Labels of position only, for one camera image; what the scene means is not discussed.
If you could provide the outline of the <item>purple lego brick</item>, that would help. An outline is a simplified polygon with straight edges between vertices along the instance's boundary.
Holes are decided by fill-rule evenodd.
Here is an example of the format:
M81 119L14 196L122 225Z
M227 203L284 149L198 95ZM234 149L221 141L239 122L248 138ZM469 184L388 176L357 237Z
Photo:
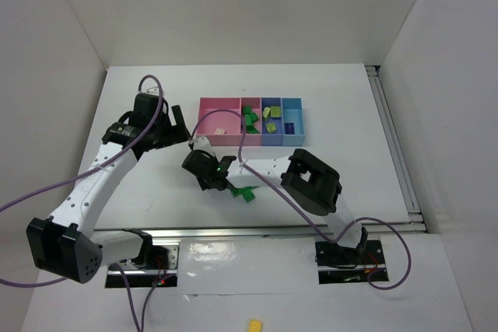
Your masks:
M292 123L292 122L286 122L284 124L284 131L285 131L286 135L294 135L295 134L294 123Z

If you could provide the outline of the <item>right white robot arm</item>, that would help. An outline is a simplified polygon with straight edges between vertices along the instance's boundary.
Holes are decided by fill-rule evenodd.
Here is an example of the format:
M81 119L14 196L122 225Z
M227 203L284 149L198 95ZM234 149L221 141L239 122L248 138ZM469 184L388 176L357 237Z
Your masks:
M324 219L332 241L344 250L362 253L367 232L355 222L342 197L339 173L305 149L274 159L217 159L205 150L191 151L182 168L193 174L201 189L236 190L270 187L298 208L299 214Z

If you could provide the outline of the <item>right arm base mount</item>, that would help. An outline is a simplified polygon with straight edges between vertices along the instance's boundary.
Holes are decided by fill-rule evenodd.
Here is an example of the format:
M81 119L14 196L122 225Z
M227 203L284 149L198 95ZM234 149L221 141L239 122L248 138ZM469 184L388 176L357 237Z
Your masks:
M315 243L320 285L388 281L384 251L379 239L369 239L360 252L326 241Z

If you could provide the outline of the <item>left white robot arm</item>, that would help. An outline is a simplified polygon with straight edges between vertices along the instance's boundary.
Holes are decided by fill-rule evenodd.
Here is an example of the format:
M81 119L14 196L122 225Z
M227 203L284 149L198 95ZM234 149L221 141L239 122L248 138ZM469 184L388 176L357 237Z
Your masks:
M100 267L122 260L137 268L153 265L166 250L154 246L149 234L139 229L103 234L95 226L120 182L145 152L189 138L180 106L170 107L152 94L138 94L133 109L106 130L90 175L46 219L33 218L27 226L35 266L85 284Z

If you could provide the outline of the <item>lime lego brick small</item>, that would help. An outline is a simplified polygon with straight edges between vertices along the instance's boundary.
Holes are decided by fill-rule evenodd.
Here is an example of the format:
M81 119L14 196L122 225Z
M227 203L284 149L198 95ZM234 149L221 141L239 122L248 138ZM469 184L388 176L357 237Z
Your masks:
M274 122L268 122L265 124L265 129L268 134L274 134L278 131L278 128Z

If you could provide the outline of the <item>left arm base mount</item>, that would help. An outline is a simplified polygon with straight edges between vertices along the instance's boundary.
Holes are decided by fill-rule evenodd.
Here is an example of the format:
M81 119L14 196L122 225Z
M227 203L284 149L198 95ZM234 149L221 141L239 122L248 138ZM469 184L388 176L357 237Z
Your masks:
M106 286L123 288L126 275L132 288L173 288L177 286L179 245L153 242L153 236L138 229L103 232L97 246L102 265L108 267Z

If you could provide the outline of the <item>lime lego brick front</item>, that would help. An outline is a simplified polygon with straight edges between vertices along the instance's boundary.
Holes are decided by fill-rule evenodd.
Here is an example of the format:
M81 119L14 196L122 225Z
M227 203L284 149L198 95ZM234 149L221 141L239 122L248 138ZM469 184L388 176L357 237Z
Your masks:
M271 118L280 118L282 116L281 107L280 106L271 106L269 113L270 113Z

